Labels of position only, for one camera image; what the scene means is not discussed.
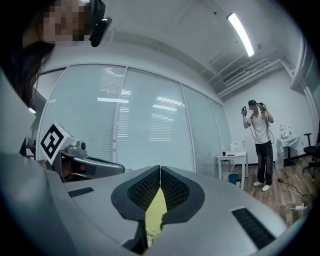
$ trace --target man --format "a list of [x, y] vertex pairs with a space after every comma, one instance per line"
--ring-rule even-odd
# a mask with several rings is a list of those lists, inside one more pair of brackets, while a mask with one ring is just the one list
[[262, 191], [267, 191], [272, 184], [274, 164], [269, 123], [272, 124], [274, 118], [263, 103], [257, 104], [257, 102], [252, 99], [248, 102], [248, 105], [249, 109], [253, 110], [253, 114], [249, 117], [248, 121], [246, 116], [243, 115], [243, 126], [246, 129], [251, 125], [253, 126], [255, 133], [255, 150], [258, 156], [257, 181], [253, 185], [257, 187], [265, 184]]

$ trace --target white t-shirt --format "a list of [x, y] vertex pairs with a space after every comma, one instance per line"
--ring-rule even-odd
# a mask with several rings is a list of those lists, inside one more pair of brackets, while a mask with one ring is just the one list
[[270, 131], [268, 129], [269, 122], [266, 122], [268, 120], [268, 114], [266, 112], [261, 113], [259, 110], [259, 115], [256, 117], [254, 114], [252, 114], [248, 119], [248, 124], [253, 127], [255, 136], [255, 144], [263, 144], [270, 141]]

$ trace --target window blinds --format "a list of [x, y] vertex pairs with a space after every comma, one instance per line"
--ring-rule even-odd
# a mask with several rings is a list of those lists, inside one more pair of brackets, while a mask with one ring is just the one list
[[129, 69], [117, 122], [117, 162], [128, 169], [163, 165], [193, 171], [191, 136], [180, 84]]
[[[40, 141], [57, 121], [86, 143], [89, 156], [112, 161], [114, 119], [124, 74], [124, 67], [70, 66], [47, 104]], [[40, 149], [38, 155], [45, 158]]]
[[216, 120], [216, 125], [219, 132], [221, 149], [225, 149], [226, 151], [229, 151], [230, 143], [231, 143], [231, 135], [230, 135], [229, 125], [228, 125], [227, 117], [225, 114], [225, 110], [223, 106], [216, 103], [212, 99], [210, 99], [210, 103], [212, 105], [213, 113]]
[[190, 120], [197, 173], [216, 176], [216, 158], [221, 154], [220, 140], [209, 98], [183, 85]]

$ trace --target vr controller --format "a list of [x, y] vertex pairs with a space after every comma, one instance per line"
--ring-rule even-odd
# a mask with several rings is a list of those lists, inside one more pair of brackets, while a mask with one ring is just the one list
[[241, 109], [241, 115], [243, 115], [244, 117], [247, 115], [247, 107], [244, 106], [242, 109]]
[[[63, 175], [64, 163], [71, 163], [71, 175], [81, 180], [97, 179], [125, 172], [125, 167], [121, 164], [88, 156], [86, 143], [77, 140], [56, 121], [43, 137], [40, 147], [62, 182], [66, 181]], [[80, 169], [82, 164], [86, 165], [85, 172]]]
[[260, 103], [257, 103], [258, 107], [260, 108], [260, 110], [262, 112], [266, 111], [267, 110], [267, 106], [266, 104], [264, 104], [263, 102], [260, 102]]

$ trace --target white table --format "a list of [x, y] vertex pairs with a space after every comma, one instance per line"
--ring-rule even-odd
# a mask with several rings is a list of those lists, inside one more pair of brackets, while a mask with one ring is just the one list
[[243, 190], [245, 188], [245, 177], [248, 177], [248, 153], [247, 153], [247, 151], [246, 150], [239, 151], [239, 152], [227, 151], [227, 152], [225, 152], [225, 156], [223, 156], [221, 154], [221, 155], [218, 155], [216, 158], [218, 159], [218, 166], [219, 166], [219, 180], [222, 180], [221, 162], [223, 160], [235, 160], [235, 159], [241, 160], [241, 164], [242, 164], [241, 189]]
[[296, 164], [291, 161], [290, 148], [297, 150], [299, 155], [304, 154], [304, 146], [302, 139], [299, 135], [290, 134], [286, 138], [277, 138], [276, 139], [276, 150], [278, 159], [283, 159], [285, 155], [285, 147], [288, 148], [288, 158], [284, 166], [295, 166]]

